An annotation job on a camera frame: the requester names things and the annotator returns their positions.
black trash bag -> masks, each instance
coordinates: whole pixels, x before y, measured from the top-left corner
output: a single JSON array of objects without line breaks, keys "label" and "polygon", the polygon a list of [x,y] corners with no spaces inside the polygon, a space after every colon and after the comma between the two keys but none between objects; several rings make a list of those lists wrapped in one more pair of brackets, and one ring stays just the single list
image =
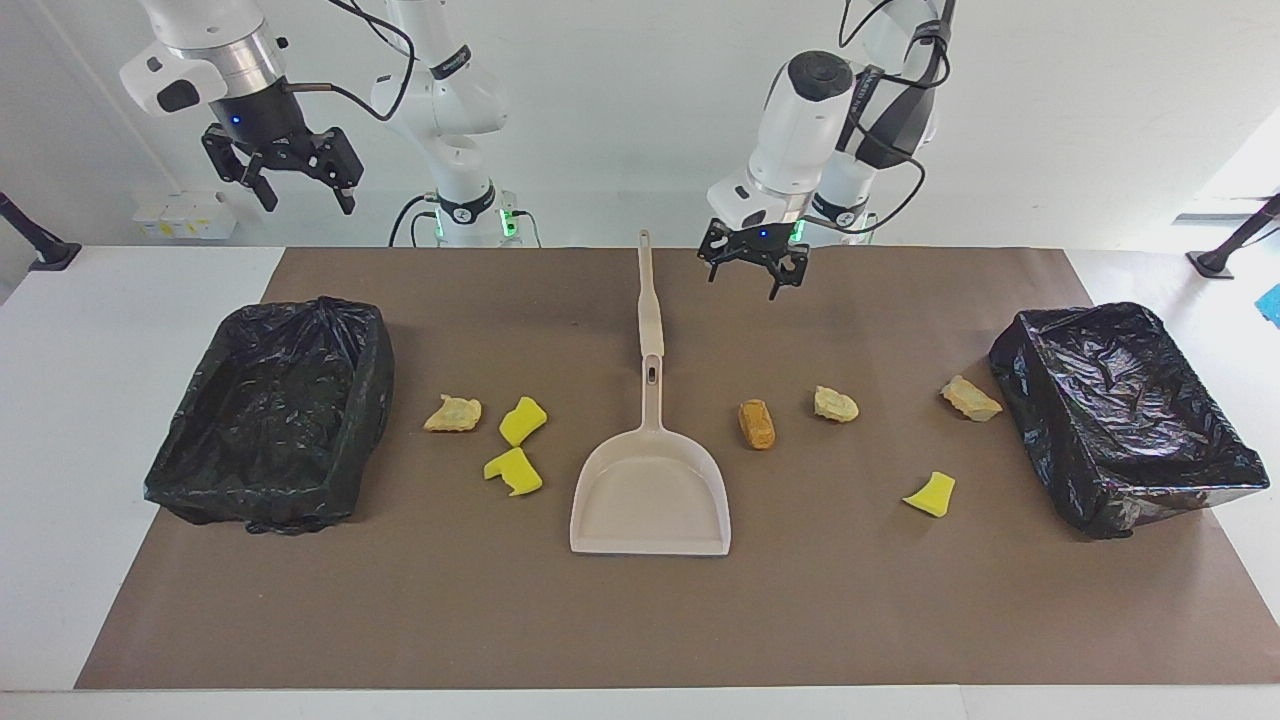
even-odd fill
[{"label": "black trash bag", "polygon": [[241,307],[196,368],[145,497],[189,523],[242,520],[251,533],[338,523],[387,425],[394,365],[372,305]]},{"label": "black trash bag", "polygon": [[1142,305],[1024,310],[988,359],[1057,512],[1092,538],[1270,486]]}]

dustpan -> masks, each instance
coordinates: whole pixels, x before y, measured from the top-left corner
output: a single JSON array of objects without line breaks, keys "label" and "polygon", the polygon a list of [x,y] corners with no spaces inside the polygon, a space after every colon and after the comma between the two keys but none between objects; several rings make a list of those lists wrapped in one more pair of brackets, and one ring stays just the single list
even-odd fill
[{"label": "dustpan", "polygon": [[604,441],[573,492],[573,552],[728,555],[728,497],[716,460],[662,427],[662,311],[653,287],[649,232],[640,232],[640,427]]}]

yellow foam piece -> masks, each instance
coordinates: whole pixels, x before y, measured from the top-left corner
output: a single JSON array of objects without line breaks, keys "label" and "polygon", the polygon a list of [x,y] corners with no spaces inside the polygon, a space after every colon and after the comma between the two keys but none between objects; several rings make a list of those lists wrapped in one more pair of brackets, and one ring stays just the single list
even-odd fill
[{"label": "yellow foam piece", "polygon": [[484,479],[492,480],[498,475],[502,475],[502,482],[511,487],[508,497],[529,495],[543,487],[543,478],[534,470],[525,451],[518,447],[484,464]]},{"label": "yellow foam piece", "polygon": [[520,398],[516,409],[507,413],[498,425],[498,432],[507,439],[511,447],[520,447],[525,438],[534,430],[547,424],[547,411],[543,410],[532,397],[527,395]]},{"label": "yellow foam piece", "polygon": [[904,497],[902,502],[934,518],[941,518],[947,514],[947,507],[951,506],[951,491],[955,487],[956,479],[951,475],[933,473],[929,475],[929,482],[924,483],[919,492],[911,497]]},{"label": "yellow foam piece", "polygon": [[429,433],[465,433],[480,421],[480,401],[442,395],[444,405],[426,419],[422,429]]}]

brown paper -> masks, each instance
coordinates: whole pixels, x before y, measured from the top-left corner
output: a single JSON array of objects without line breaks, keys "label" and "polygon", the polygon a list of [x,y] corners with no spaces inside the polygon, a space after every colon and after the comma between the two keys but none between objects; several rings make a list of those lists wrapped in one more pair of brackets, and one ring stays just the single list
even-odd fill
[{"label": "brown paper", "polygon": [[[160,511],[79,688],[594,688],[1270,683],[1276,628],[1210,512],[1087,542],[1053,514],[1007,413],[938,397],[1016,310],[1087,304],[1059,251],[815,251],[765,300],[748,265],[714,284],[655,252],[666,421],[728,488],[724,559],[575,556],[590,451],[640,420],[636,255],[626,250],[289,250],[268,301],[379,305],[390,421],[355,518],[305,537]],[[813,389],[852,396],[846,425]],[[420,430],[439,395],[485,404],[466,434]],[[521,395],[550,415],[525,450],[545,487],[481,479]],[[769,404],[778,439],[736,419]],[[957,479],[933,519],[901,498]]]}]

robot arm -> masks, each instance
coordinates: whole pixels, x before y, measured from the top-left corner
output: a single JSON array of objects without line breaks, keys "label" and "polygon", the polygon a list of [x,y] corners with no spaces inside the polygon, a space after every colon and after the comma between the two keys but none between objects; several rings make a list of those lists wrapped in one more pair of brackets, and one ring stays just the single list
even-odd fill
[{"label": "robot arm", "polygon": [[[140,0],[156,41],[120,68],[134,102],[151,115],[209,104],[219,122],[201,141],[225,182],[253,191],[274,210],[264,169],[294,170],[330,188],[342,211],[364,165],[340,128],[312,133],[287,88],[283,37],[274,37],[253,0]],[[243,152],[244,164],[236,150]]]},{"label": "robot arm", "polygon": [[[390,120],[416,145],[435,179],[434,200],[443,240],[453,245],[497,245],[511,234],[500,192],[470,136],[502,129],[508,105],[502,83],[453,38],[442,0],[387,0],[390,20],[413,40],[421,63],[410,78],[401,111]],[[387,106],[401,76],[380,78],[372,99]]]},{"label": "robot arm", "polygon": [[[799,220],[837,237],[861,215],[876,173],[909,161],[927,140],[933,90],[946,60],[954,0],[897,0],[884,5],[888,26],[868,41],[873,64],[852,67],[829,53],[791,59],[769,92],[756,149],[746,170],[707,192],[716,211],[698,255],[718,265],[746,260],[781,286],[799,287],[809,246],[799,240]],[[895,56],[891,45],[906,51]],[[827,95],[808,95],[787,78],[820,73]],[[851,78],[849,87],[836,78]]]}]

